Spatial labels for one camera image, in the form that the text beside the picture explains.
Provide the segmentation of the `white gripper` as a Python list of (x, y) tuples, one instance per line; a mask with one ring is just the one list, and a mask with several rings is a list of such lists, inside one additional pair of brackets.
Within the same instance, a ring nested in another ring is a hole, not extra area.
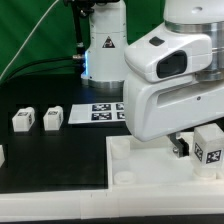
[(189, 75), (149, 83), (129, 74), (123, 101), (126, 125), (135, 138), (168, 135), (173, 153), (181, 158), (189, 155), (189, 144), (178, 131), (224, 117), (224, 80), (198, 82)]

